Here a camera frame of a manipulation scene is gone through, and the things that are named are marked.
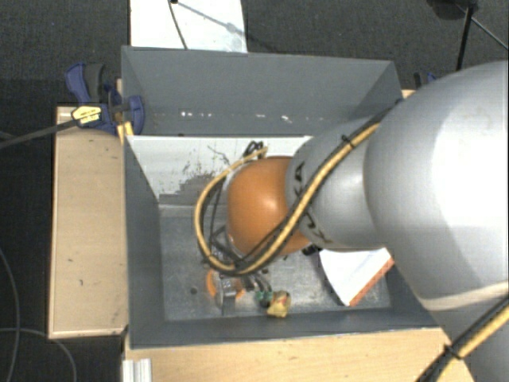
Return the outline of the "pale grey metal gripper finger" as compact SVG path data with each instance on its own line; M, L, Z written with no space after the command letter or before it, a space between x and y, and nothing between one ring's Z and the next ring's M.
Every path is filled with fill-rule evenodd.
M231 316L235 313L236 292L227 290L222 297L221 313L223 316Z

